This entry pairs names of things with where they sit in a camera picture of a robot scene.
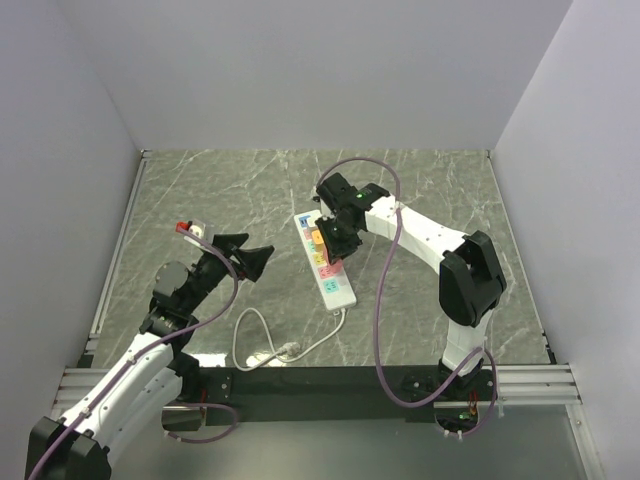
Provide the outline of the yellow charger plug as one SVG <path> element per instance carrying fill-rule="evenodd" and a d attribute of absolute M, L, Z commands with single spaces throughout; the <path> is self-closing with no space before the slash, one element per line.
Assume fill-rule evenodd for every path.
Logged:
<path fill-rule="evenodd" d="M 321 232 L 318 229 L 311 230 L 311 239 L 315 245 L 323 245 L 324 239 Z"/>

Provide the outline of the pink charger plug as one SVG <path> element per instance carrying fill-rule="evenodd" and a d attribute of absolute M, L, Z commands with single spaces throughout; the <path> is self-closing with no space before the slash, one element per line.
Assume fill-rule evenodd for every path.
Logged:
<path fill-rule="evenodd" d="M 343 260 L 338 259 L 330 265 L 331 274 L 334 276 L 341 275 L 344 272 Z"/>

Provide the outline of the white usb charger plug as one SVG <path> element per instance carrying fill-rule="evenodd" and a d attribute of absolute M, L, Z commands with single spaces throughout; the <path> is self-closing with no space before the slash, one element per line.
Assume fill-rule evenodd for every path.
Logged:
<path fill-rule="evenodd" d="M 314 229 L 317 227 L 317 222 L 319 220 L 322 220 L 323 216 L 318 213 L 318 212 L 311 212 L 307 217 L 306 217 L 306 226 L 309 229 Z"/>

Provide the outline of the white power strip colourful sockets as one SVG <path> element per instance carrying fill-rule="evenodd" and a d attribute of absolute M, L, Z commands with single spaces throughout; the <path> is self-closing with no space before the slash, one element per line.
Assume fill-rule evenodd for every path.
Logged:
<path fill-rule="evenodd" d="M 344 270 L 341 275 L 331 274 L 325 245 L 315 245 L 311 239 L 311 230 L 306 226 L 306 217 L 319 210 L 311 210 L 294 216 L 294 225 L 300 237 L 306 258 L 318 286 L 327 311 L 335 312 L 348 309 L 357 304 L 356 295 Z"/>

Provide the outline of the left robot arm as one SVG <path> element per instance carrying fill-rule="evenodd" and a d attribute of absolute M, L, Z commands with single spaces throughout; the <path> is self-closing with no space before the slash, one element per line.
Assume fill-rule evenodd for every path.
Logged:
<path fill-rule="evenodd" d="M 43 417 L 29 435 L 28 479 L 108 479 L 115 463 L 145 425 L 174 402 L 192 409 L 202 385 L 197 359 L 184 353 L 201 322 L 194 312 L 225 278 L 257 281 L 273 246 L 245 250 L 246 233 L 206 236 L 190 223 L 177 232 L 202 254 L 186 266 L 164 264 L 138 333 L 102 379 L 56 419 Z"/>

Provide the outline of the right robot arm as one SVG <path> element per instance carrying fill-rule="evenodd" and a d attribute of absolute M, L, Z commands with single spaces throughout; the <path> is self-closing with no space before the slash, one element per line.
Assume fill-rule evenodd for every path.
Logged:
<path fill-rule="evenodd" d="M 445 227 L 398 201 L 383 187 L 358 189 L 341 174 L 316 187 L 321 217 L 315 221 L 326 257 L 334 265 L 356 252 L 360 232 L 384 237 L 438 275 L 438 300 L 449 319 L 439 361 L 439 387 L 460 399 L 474 386 L 483 364 L 485 333 L 507 282 L 491 238 Z"/>

